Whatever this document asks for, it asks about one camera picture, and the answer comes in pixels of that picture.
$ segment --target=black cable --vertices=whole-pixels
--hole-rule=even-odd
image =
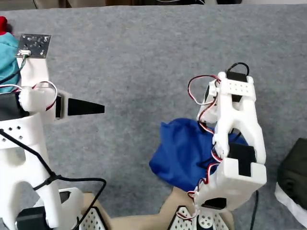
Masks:
[[[20,68],[19,68],[16,72],[14,72],[14,73],[10,74],[9,76],[7,76],[6,78],[0,80],[0,84],[3,84],[4,82],[9,81],[9,80],[12,79],[13,77],[15,77],[16,74],[20,74],[20,71],[23,69],[23,67],[24,67],[24,65],[25,65],[25,62],[26,62],[25,60],[26,60],[27,57],[28,57],[28,56],[24,56],[24,59],[23,59],[23,61],[22,61],[22,63],[21,63]]]
[[[250,223],[249,230],[253,230],[253,228],[254,228],[255,217],[256,217],[256,212],[257,212],[257,208],[258,208],[258,201],[259,201],[259,192],[258,192],[258,190],[256,190],[255,206],[254,206],[253,214],[251,216],[251,223]]]
[[[103,192],[105,186],[106,186],[106,180],[103,178],[67,178],[67,177],[63,177],[63,176],[59,176],[59,180],[61,181],[68,181],[68,182],[81,182],[81,181],[97,181],[97,182],[103,182],[103,185],[101,186],[100,190],[98,191],[98,193],[96,194],[95,198],[93,199],[93,201],[91,202],[91,204],[89,205],[88,209],[86,210],[86,212],[83,214],[81,220],[78,221],[77,225],[72,229],[72,230],[77,230],[78,227],[80,226],[80,224],[84,221],[84,219],[86,218],[87,214],[90,212],[91,208],[94,206],[94,203],[96,202],[96,200],[98,199],[98,197],[100,196],[100,194]]]
[[[35,0],[33,0],[33,4],[34,4],[34,6],[35,6],[35,9],[38,9],[38,7],[37,7],[37,4],[36,4]]]
[[[3,129],[0,129],[0,135],[5,137],[6,139],[10,140],[14,144],[18,145],[19,147],[23,148],[24,150],[26,150],[26,151],[30,152],[31,154],[35,155],[38,158],[38,160],[42,163],[42,165],[44,166],[46,171],[49,173],[50,177],[48,179],[46,179],[42,184],[40,184],[37,187],[35,187],[34,190],[40,189],[41,187],[43,187],[45,185],[48,185],[48,184],[52,183],[55,180],[61,180],[61,181],[67,181],[67,182],[82,182],[82,181],[103,182],[103,185],[101,186],[101,188],[98,191],[97,195],[95,196],[95,198],[93,199],[93,201],[89,205],[88,209],[86,210],[86,212],[82,216],[81,220],[79,220],[77,222],[77,225],[72,229],[72,230],[76,230],[79,227],[79,225],[83,222],[83,220],[86,218],[87,214],[89,213],[91,208],[94,206],[94,203],[97,201],[98,197],[103,192],[103,190],[104,190],[104,188],[106,186],[106,180],[102,179],[102,178],[92,178],[92,177],[89,177],[89,178],[67,178],[67,177],[63,177],[61,175],[56,175],[55,172],[53,172],[50,169],[50,167],[48,166],[48,164],[44,161],[43,157],[38,152],[36,152],[34,149],[28,147],[27,145],[25,145],[25,144],[21,143],[20,141],[18,141],[17,139],[13,138],[11,135],[9,135],[6,132],[4,132]]]
[[[237,63],[233,64],[231,67],[228,68],[227,71],[230,71],[231,69],[233,69],[234,67],[236,67],[238,65],[242,65],[242,66],[246,67],[246,76],[248,76],[249,75],[249,66],[244,62],[237,62]]]
[[[239,138],[240,136],[241,136],[241,132],[239,132],[239,133],[235,136],[235,138],[232,139],[231,142],[235,142],[236,140],[238,140],[238,138]]]

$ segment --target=gray felt surface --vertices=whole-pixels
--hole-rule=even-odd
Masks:
[[[51,165],[71,177],[100,176],[100,201],[112,217],[159,211],[171,187],[148,162],[160,122],[194,118],[188,80],[250,65],[267,150],[268,183],[260,189],[254,230],[302,226],[274,196],[276,169],[307,137],[307,5],[104,7],[4,11],[14,33],[51,34],[50,79],[76,98],[102,103],[104,115],[45,127]],[[206,80],[194,85],[198,98]],[[72,186],[60,184],[61,187]],[[97,192],[95,183],[76,185]],[[24,206],[35,197],[25,187]],[[249,229],[254,198],[234,212]]]

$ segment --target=blue fabric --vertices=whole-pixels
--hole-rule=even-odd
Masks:
[[[229,134],[229,140],[236,134]],[[184,191],[194,190],[206,168],[216,162],[211,156],[212,134],[202,132],[196,121],[178,118],[161,123],[161,145],[149,162],[158,177]],[[246,144],[243,138],[236,143]]]
[[[16,51],[18,48],[18,41],[10,34],[6,33],[0,36],[0,80],[6,78],[10,74],[18,70],[18,63],[16,60]],[[19,75],[6,81],[3,84],[17,84]],[[7,87],[0,89],[0,93],[10,92],[13,87]]]

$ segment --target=teal cloth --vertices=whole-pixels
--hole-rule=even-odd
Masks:
[[[18,48],[18,41],[10,34],[6,33],[0,36],[0,80],[6,78],[10,74],[18,70],[18,63],[16,60],[16,51]],[[3,84],[17,84],[18,74],[12,79]],[[0,89],[0,93],[11,92],[13,87]]]

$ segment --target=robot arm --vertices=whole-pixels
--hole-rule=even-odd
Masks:
[[[193,191],[194,205],[200,215],[202,212],[218,213],[238,208],[266,183],[267,178],[253,78],[229,71],[220,72],[218,83],[216,80],[210,82],[203,104],[214,97],[217,97],[216,106],[202,114],[206,109],[202,105],[198,114],[198,120],[203,123],[216,122],[213,152],[220,159],[216,171],[206,180],[200,180]],[[229,142],[228,133],[233,128],[242,133],[247,146]]]
[[[0,94],[0,218],[9,230],[71,230],[74,226],[83,229],[77,226],[85,217],[81,215],[83,193],[77,188],[59,190],[57,182],[51,180],[56,175],[48,166],[43,125],[63,120],[68,115],[103,113],[104,106],[71,99],[49,81],[46,56],[50,38],[49,35],[22,35],[17,54],[20,86]],[[26,146],[22,147],[24,161],[16,153],[21,144]],[[36,152],[45,165],[31,152]],[[21,182],[29,183],[40,196],[33,208],[23,211]]]

